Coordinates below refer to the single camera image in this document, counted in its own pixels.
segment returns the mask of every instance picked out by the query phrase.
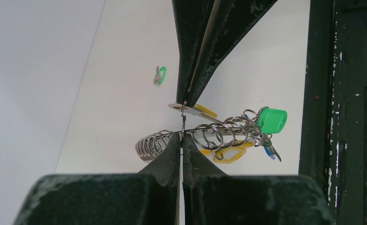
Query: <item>small key on table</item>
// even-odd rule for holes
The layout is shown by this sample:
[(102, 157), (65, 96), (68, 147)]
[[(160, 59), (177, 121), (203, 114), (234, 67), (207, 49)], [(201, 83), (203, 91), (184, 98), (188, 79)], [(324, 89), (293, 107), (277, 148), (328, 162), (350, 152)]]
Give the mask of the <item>small key on table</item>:
[(161, 81), (160, 75), (158, 75), (158, 66), (156, 68), (156, 76), (153, 79), (153, 84), (160, 86), (159, 82)]

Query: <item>silver key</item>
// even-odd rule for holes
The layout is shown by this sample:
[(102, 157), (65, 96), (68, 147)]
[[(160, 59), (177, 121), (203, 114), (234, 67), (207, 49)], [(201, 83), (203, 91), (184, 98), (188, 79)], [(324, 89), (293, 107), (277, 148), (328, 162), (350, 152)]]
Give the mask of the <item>silver key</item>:
[(161, 77), (160, 77), (160, 75), (158, 75), (158, 66), (157, 66), (157, 68), (156, 68), (156, 76), (153, 79), (153, 84), (154, 85), (157, 85), (157, 86), (160, 86), (158, 84), (158, 82), (160, 82), (160, 81), (161, 81)]

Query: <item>key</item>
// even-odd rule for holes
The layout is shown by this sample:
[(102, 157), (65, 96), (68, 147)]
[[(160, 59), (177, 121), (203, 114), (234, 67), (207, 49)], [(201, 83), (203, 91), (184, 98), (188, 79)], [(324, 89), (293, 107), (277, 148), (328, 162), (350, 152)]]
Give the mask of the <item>key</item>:
[(159, 86), (159, 82), (161, 81), (160, 75), (158, 75), (158, 66), (156, 68), (156, 76), (153, 79), (153, 84)]

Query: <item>black metal frame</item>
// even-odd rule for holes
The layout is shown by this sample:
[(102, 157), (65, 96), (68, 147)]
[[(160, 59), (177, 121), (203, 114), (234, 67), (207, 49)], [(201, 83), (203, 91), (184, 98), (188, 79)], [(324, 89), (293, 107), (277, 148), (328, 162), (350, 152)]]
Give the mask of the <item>black metal frame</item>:
[(299, 174), (336, 224), (367, 224), (367, 1), (312, 0)]

